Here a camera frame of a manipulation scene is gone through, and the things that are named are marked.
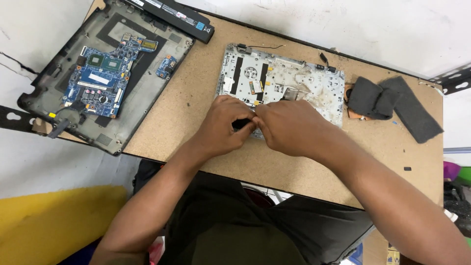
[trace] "laptop battery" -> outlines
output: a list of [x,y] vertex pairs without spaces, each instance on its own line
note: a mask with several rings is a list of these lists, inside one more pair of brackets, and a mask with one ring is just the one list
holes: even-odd
[[137,8],[143,9],[172,26],[184,31],[195,39],[208,44],[214,34],[210,20],[186,8],[174,0],[127,0]]

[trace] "person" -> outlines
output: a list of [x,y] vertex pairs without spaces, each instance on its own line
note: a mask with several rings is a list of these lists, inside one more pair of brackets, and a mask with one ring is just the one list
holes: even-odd
[[[235,132],[231,124],[240,119],[250,122]],[[309,199],[300,196],[287,206],[291,198],[260,209],[233,180],[194,178],[209,159],[241,148],[257,127],[272,150],[330,169],[365,211],[333,204],[306,207]],[[416,262],[471,264],[464,237],[438,205],[307,101],[258,105],[254,112],[224,95],[215,99],[196,134],[116,215],[90,264],[147,265],[146,251],[164,227],[166,250],[159,264],[334,263],[372,223]]]

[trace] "blue circuit board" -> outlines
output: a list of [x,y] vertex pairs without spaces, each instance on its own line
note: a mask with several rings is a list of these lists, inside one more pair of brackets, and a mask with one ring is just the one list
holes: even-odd
[[116,118],[131,77],[132,63],[140,51],[154,52],[157,45],[156,41],[127,33],[110,53],[83,47],[61,106],[66,108],[80,100],[85,105],[84,112]]
[[158,76],[161,78],[167,78],[168,75],[170,75],[171,72],[173,72],[173,69],[175,68],[175,65],[177,64],[177,59],[171,55],[167,55],[163,62],[160,64],[159,69],[157,69],[157,72],[155,72]]

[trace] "table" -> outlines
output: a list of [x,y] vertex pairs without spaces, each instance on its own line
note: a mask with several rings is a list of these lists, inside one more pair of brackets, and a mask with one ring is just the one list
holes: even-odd
[[[214,99],[224,50],[231,42],[267,47],[286,44],[267,51],[319,64],[323,64],[319,58],[323,52],[330,65],[345,71],[346,83],[354,83],[359,76],[378,83],[401,75],[427,111],[443,126],[443,98],[433,88],[419,84],[422,80],[207,17],[216,28],[213,39],[207,45],[199,41],[195,43],[124,150],[126,153],[168,161],[178,147],[197,131]],[[442,201],[442,135],[418,144],[396,115],[389,121],[359,121],[348,118],[345,106],[343,113],[343,130],[351,138],[433,202],[438,204]],[[412,171],[404,171],[405,166],[411,167]],[[258,139],[249,139],[240,150],[212,159],[202,170],[362,208],[340,180],[321,164],[272,151]]]

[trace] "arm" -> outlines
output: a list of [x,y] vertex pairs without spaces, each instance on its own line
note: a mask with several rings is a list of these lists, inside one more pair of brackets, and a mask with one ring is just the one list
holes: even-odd
[[232,122],[254,116],[242,101],[217,97],[198,132],[116,215],[90,265],[144,264],[148,247],[200,167],[213,157],[241,148],[256,128],[250,122],[234,132]]
[[258,105],[256,114],[253,121],[271,149],[308,157],[329,168],[402,254],[427,265],[469,263],[471,250],[442,209],[325,120],[307,101]]

